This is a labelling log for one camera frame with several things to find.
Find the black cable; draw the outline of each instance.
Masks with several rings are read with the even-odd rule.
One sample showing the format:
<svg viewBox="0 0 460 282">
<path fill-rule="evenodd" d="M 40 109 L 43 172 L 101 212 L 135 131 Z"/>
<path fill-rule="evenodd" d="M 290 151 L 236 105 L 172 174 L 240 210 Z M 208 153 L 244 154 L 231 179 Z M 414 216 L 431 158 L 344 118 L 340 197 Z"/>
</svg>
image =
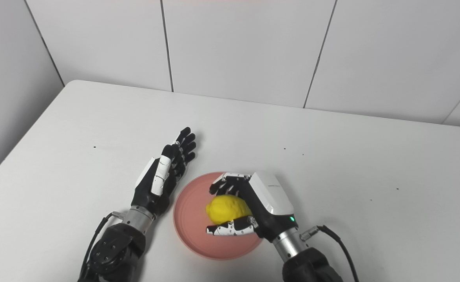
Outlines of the black cable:
<svg viewBox="0 0 460 282">
<path fill-rule="evenodd" d="M 85 275 L 85 265 L 87 264 L 87 260 L 89 259 L 89 253 L 91 253 L 92 246 L 94 245 L 94 241 L 96 241 L 96 238 L 98 237 L 98 234 L 101 232 L 101 229 L 105 226 L 105 224 L 108 222 L 108 220 L 112 217 L 112 213 L 107 215 L 106 217 L 103 217 L 101 220 L 100 224 L 98 225 L 98 228 L 96 228 L 96 231 L 94 231 L 94 236 L 91 239 L 91 242 L 89 243 L 89 247 L 87 247 L 87 252 L 85 252 L 85 257 L 83 257 L 83 262 L 82 262 L 82 267 L 80 268 L 80 275 L 78 276 L 78 279 L 82 279 Z"/>
<path fill-rule="evenodd" d="M 340 236 L 336 235 L 336 233 L 334 233 L 333 230 L 329 229 L 327 226 L 323 225 L 323 226 L 317 226 L 317 228 L 319 228 L 320 231 L 324 232 L 325 234 L 329 235 L 329 237 L 331 237 L 332 239 L 334 239 L 336 242 L 338 242 L 338 244 L 340 244 L 340 247 L 341 249 L 343 250 L 343 252 L 345 253 L 345 256 L 347 257 L 347 260 L 348 260 L 348 264 L 350 265 L 350 270 L 352 271 L 352 275 L 354 276 L 354 281 L 355 282 L 359 282 L 359 277 L 357 277 L 357 272 L 355 271 L 355 266 L 354 266 L 354 263 L 352 261 L 352 257 L 350 257 L 350 254 L 348 253 L 348 250 L 347 248 L 345 247 L 345 245 L 343 244 L 343 242 L 341 241 L 341 238 Z"/>
</svg>

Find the pink plate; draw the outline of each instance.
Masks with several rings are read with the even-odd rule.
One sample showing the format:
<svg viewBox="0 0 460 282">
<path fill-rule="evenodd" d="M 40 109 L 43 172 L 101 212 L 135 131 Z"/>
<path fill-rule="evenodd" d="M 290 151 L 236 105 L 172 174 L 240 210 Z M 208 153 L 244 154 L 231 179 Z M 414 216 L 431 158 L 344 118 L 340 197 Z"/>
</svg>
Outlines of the pink plate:
<svg viewBox="0 0 460 282">
<path fill-rule="evenodd" d="M 187 184 L 174 205 L 174 227 L 181 241 L 193 252 L 208 259 L 226 260 L 249 253 L 260 244 L 261 239 L 256 234 L 206 234 L 205 227 L 213 225 L 205 213 L 205 206 L 214 197 L 209 194 L 209 187 L 221 174 L 204 174 Z"/>
</svg>

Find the yellow lemon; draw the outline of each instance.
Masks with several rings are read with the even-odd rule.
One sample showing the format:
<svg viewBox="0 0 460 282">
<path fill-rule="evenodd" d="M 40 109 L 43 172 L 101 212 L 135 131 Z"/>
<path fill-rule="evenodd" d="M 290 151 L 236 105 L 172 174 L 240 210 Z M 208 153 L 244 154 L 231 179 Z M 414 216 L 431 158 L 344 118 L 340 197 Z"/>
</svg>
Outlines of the yellow lemon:
<svg viewBox="0 0 460 282">
<path fill-rule="evenodd" d="M 236 218 L 251 215 L 246 202 L 234 195 L 219 195 L 212 198 L 205 207 L 205 212 L 214 224 L 232 221 Z"/>
</svg>

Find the white table surface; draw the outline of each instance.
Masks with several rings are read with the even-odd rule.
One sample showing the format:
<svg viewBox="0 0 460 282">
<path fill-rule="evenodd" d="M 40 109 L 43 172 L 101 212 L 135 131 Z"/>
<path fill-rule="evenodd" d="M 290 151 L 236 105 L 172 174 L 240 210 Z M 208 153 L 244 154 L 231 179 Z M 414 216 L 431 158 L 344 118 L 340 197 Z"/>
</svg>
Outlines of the white table surface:
<svg viewBox="0 0 460 282">
<path fill-rule="evenodd" d="M 269 170 L 300 230 L 336 231 L 361 281 L 460 281 L 460 127 L 86 81 L 69 83 L 0 166 L 0 281 L 76 281 L 101 218 L 128 209 L 148 159 L 187 125 L 198 156 L 175 195 L 204 173 Z M 266 241 L 231 261 L 192 253 L 172 208 L 148 239 L 140 281 L 281 281 Z M 309 244 L 352 281 L 334 241 Z"/>
</svg>

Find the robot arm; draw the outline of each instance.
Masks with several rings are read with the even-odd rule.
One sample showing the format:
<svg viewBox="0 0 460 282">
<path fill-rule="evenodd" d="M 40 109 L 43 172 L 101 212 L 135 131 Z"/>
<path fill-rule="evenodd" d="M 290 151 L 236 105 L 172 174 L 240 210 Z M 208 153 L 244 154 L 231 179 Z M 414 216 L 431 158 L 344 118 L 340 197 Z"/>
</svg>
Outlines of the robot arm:
<svg viewBox="0 0 460 282">
<path fill-rule="evenodd" d="M 236 236 L 256 232 L 275 246 L 284 261 L 282 275 L 286 282 L 342 282 L 326 257 L 305 243 L 313 232 L 298 232 L 293 205 L 273 174 L 224 173 L 213 182 L 210 193 L 241 197 L 253 215 L 208 226 L 208 234 Z"/>
<path fill-rule="evenodd" d="M 110 213 L 101 222 L 94 239 L 110 216 L 122 219 L 121 223 L 108 227 L 92 251 L 87 250 L 79 282 L 101 281 L 129 282 L 144 255 L 145 234 L 153 221 L 169 207 L 169 196 L 185 173 L 187 163 L 195 158 L 192 152 L 195 135 L 187 127 L 178 139 L 162 150 L 158 159 L 151 159 L 142 171 L 126 214 Z"/>
</svg>

